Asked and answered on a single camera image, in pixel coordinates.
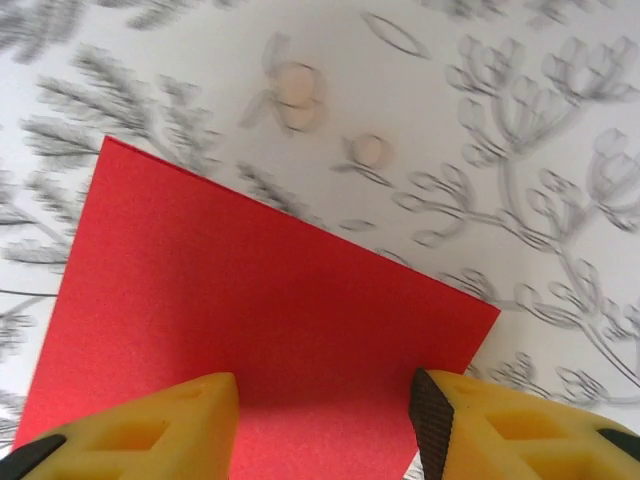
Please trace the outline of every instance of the black rubber pad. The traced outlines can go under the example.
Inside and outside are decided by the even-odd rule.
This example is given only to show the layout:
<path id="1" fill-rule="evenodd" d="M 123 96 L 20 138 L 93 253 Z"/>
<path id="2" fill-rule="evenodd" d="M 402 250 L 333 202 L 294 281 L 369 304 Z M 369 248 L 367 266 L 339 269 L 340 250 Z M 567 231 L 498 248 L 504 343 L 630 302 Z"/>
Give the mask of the black rubber pad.
<path id="1" fill-rule="evenodd" d="M 603 428 L 598 433 L 640 462 L 640 437 L 613 428 Z"/>
<path id="2" fill-rule="evenodd" d="M 51 435 L 18 448 L 0 460 L 0 479 L 21 480 L 66 441 L 64 435 Z"/>
<path id="3" fill-rule="evenodd" d="M 426 370 L 416 370 L 411 383 L 409 418 L 416 432 L 425 479 L 442 480 L 453 416 L 453 407 Z"/>

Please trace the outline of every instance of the gray leaf pattern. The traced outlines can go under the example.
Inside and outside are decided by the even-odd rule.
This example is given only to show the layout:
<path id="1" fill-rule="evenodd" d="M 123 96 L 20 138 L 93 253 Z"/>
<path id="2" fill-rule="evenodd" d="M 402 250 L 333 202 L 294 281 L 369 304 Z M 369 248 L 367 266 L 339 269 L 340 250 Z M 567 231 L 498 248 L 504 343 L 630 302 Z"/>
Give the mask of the gray leaf pattern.
<path id="1" fill-rule="evenodd" d="M 233 126 L 228 126 L 225 115 L 229 112 L 224 108 L 220 112 L 204 108 L 211 106 L 208 86 L 188 74 L 178 78 L 171 59 L 156 62 L 158 70 L 149 74 L 132 57 L 111 51 L 109 39 L 99 42 L 107 49 L 81 42 L 90 28 L 90 16 L 107 13 L 105 9 L 119 15 L 121 26 L 115 34 L 161 39 L 169 33 L 160 32 L 170 32 L 171 25 L 178 31 L 182 19 L 191 21 L 205 8 L 219 18 L 232 19 L 244 9 L 257 8 L 256 3 L 0 0 L 0 61 L 18 72 L 39 75 L 34 77 L 38 108 L 21 112 L 10 126 L 36 162 L 34 167 L 25 167 L 30 169 L 28 175 L 11 173 L 23 159 L 15 156 L 7 139 L 15 133 L 0 132 L 0 154 L 8 160 L 0 165 L 3 265 L 24 278 L 46 275 L 59 280 L 101 141 L 105 134 L 114 135 L 198 175 L 230 176 L 234 187 L 258 201 L 353 241 L 372 242 L 366 246 L 377 254 L 426 273 L 434 273 L 425 265 L 440 255 L 427 257 L 431 252 L 447 255 L 447 249 L 480 231 L 492 232 L 496 238 L 499 234 L 496 241 L 506 238 L 527 258 L 552 265 L 549 277 L 539 282 L 527 273 L 517 273 L 507 278 L 505 286 L 503 278 L 471 259 L 450 270 L 443 268 L 440 280 L 497 306 L 506 315 L 526 318 L 546 332 L 579 339 L 594 361 L 612 374 L 575 363 L 570 356 L 553 359 L 550 366 L 539 352 L 518 345 L 498 361 L 474 360 L 466 374 L 584 409 L 640 407 L 640 293 L 620 298 L 602 261 L 583 248 L 594 233 L 606 235 L 612 245 L 618 239 L 637 243 L 640 149 L 633 130 L 611 120 L 615 116 L 607 116 L 618 109 L 638 108 L 637 35 L 621 28 L 617 39 L 613 35 L 571 36 L 574 26 L 578 32 L 584 22 L 617 15 L 618 7 L 621 12 L 631 7 L 621 0 L 413 0 L 398 5 L 391 14 L 373 3 L 365 5 L 364 11 L 353 9 L 348 19 L 353 38 L 367 49 L 367 55 L 358 61 L 366 65 L 372 83 L 379 78 L 389 86 L 393 83 L 384 98 L 375 102 L 388 103 L 395 110 L 393 88 L 400 92 L 411 88 L 412 80 L 430 78 L 442 87 L 435 90 L 436 96 L 457 103 L 443 115 L 427 108 L 424 116 L 438 122 L 446 118 L 444 113 L 454 119 L 457 116 L 459 125 L 454 121 L 448 128 L 464 138 L 460 148 L 456 144 L 454 154 L 434 155 L 429 147 L 424 158 L 408 158 L 411 137 L 403 135 L 414 129 L 414 134 L 430 141 L 435 130 L 402 124 L 401 130 L 407 132 L 394 132 L 403 121 L 399 110 L 391 118 L 367 115 L 365 121 L 357 116 L 359 107 L 339 111 L 332 95 L 348 97 L 341 91 L 340 73 L 322 55 L 305 56 L 308 46 L 294 36 L 295 28 L 287 30 L 292 37 L 276 31 L 266 45 L 261 44 L 264 49 L 256 47 L 254 63 L 247 62 L 247 68 L 257 70 L 252 83 L 257 88 L 247 90 L 247 97 L 241 100 L 246 102 L 240 106 L 243 112 L 231 120 Z M 232 8 L 240 5 L 242 9 Z M 416 28 L 417 23 L 403 16 L 403 10 L 411 10 L 416 22 L 424 20 L 428 25 L 427 21 L 435 19 L 455 30 L 454 60 L 446 57 L 427 27 Z M 514 38 L 487 42 L 482 35 L 483 29 L 506 25 L 517 27 L 511 30 L 516 32 Z M 528 42 L 543 39 L 547 33 L 558 34 L 554 38 L 561 40 L 545 48 L 546 55 L 538 55 Z M 597 43 L 600 38 L 606 41 Z M 191 54 L 198 55 L 203 48 L 194 46 Z M 73 52 L 72 57 L 65 52 Z M 68 64 L 64 73 L 51 68 L 60 58 Z M 396 68 L 391 62 L 406 65 L 406 72 L 391 72 L 387 78 Z M 219 66 L 203 68 L 215 75 Z M 342 65 L 341 74 L 348 76 L 350 68 L 350 64 Z M 302 94 L 292 88 L 293 80 L 300 78 L 306 82 Z M 425 88 L 429 95 L 418 95 L 416 108 L 432 105 L 432 84 Z M 598 129 L 585 128 L 583 135 L 585 119 L 600 115 L 605 123 L 594 122 Z M 269 147 L 260 158 L 231 149 L 233 153 L 225 159 L 225 147 L 233 146 L 235 137 L 251 143 L 264 133 L 263 126 L 277 127 L 284 134 L 274 140 L 273 152 Z M 573 132 L 582 135 L 581 147 L 571 152 L 575 162 L 583 165 L 575 169 L 578 177 L 567 172 L 562 158 L 555 164 L 545 162 L 549 149 L 560 151 L 560 144 L 573 138 Z M 277 142 L 297 151 L 302 145 L 315 148 L 320 138 L 333 148 L 320 167 L 326 177 L 318 179 L 326 180 L 324 193 L 340 195 L 341 187 L 334 191 L 334 183 L 344 182 L 361 205 L 333 214 L 323 212 L 321 204 L 309 201 L 317 197 L 307 197 L 305 187 L 291 182 L 288 175 L 272 173 L 278 170 L 271 163 L 303 168 L 286 164 L 290 159 L 280 157 Z M 487 197 L 487 188 L 495 196 Z M 24 197 L 33 208 L 23 207 Z M 9 276 L 0 281 L 0 301 L 4 302 L 0 309 L 1 368 L 19 359 L 31 333 L 46 325 L 36 307 L 52 305 L 56 297 L 55 288 L 45 291 L 28 285 Z M 616 382 L 625 386 L 622 393 Z M 0 450 L 11 443 L 24 401 L 2 388 L 0 384 Z"/>

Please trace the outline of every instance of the stem drawing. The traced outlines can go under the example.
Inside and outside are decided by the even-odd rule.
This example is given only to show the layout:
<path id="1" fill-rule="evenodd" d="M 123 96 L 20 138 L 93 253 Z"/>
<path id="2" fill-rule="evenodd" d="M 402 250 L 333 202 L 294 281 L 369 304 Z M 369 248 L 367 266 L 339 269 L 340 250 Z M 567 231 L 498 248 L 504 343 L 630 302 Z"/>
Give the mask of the stem drawing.
<path id="1" fill-rule="evenodd" d="M 524 49 L 514 40 L 494 49 L 465 38 L 459 48 L 462 66 L 451 66 L 446 72 L 449 84 L 467 94 L 460 102 L 459 121 L 472 142 L 462 147 L 461 154 L 474 168 L 496 171 L 500 205 L 495 213 L 478 211 L 469 176 L 450 164 L 441 166 L 440 176 L 425 172 L 409 174 L 409 181 L 419 192 L 395 192 L 392 199 L 410 212 L 438 213 L 450 219 L 445 228 L 414 233 L 414 241 L 425 247 L 436 248 L 453 240 L 471 224 L 482 224 L 508 232 L 527 247 L 555 257 L 566 275 L 566 283 L 554 281 L 548 289 L 562 306 L 547 303 L 527 284 L 515 286 L 513 299 L 501 299 L 485 275 L 469 268 L 459 274 L 443 274 L 442 279 L 503 310 L 527 312 L 555 327 L 581 332 L 620 374 L 640 388 L 640 361 L 630 367 L 611 347 L 613 342 L 633 341 L 636 350 L 640 350 L 638 308 L 619 308 L 604 294 L 598 270 L 572 254 L 576 238 L 597 216 L 604 216 L 625 233 L 640 230 L 640 155 L 627 155 L 627 137 L 616 129 L 607 130 L 593 145 L 586 195 L 554 171 L 540 169 L 540 187 L 525 192 L 528 208 L 520 199 L 517 174 L 519 164 L 573 128 L 588 108 L 638 98 L 638 90 L 623 80 L 637 50 L 625 37 L 611 46 L 599 45 L 591 50 L 581 41 L 569 39 L 558 55 L 549 55 L 543 62 L 543 73 L 552 87 L 543 88 L 519 73 Z M 576 80 L 578 75 L 583 79 L 581 82 Z M 500 141 L 488 133 L 487 112 L 493 118 Z M 548 226 L 534 228 L 530 211 L 544 218 Z M 606 398 L 602 389 L 596 388 L 595 380 L 587 378 L 584 372 L 557 373 L 563 381 L 569 378 L 591 385 L 601 401 L 617 402 Z M 571 396 L 561 400 L 585 403 Z M 618 403 L 628 405 L 630 400 Z"/>

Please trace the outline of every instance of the floral wallpaper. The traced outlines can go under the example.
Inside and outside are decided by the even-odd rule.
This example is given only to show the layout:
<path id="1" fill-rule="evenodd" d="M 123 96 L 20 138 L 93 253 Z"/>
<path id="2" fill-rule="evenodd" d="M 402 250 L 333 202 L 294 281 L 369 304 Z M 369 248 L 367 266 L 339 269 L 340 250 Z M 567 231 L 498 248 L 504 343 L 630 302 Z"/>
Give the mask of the floral wallpaper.
<path id="1" fill-rule="evenodd" d="M 0 0 L 0 452 L 105 134 L 498 306 L 468 374 L 640 430 L 639 14 Z"/>

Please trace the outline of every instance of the red paper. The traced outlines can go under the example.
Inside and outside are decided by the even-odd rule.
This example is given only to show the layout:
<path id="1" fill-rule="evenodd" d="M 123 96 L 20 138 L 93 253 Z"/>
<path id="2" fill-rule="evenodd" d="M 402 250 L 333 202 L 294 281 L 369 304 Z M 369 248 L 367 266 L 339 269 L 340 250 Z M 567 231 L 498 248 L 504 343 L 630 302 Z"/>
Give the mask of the red paper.
<path id="1" fill-rule="evenodd" d="M 416 449 L 414 369 L 462 372 L 497 314 L 108 139 L 16 445 L 231 371 L 232 478 L 400 478 Z"/>

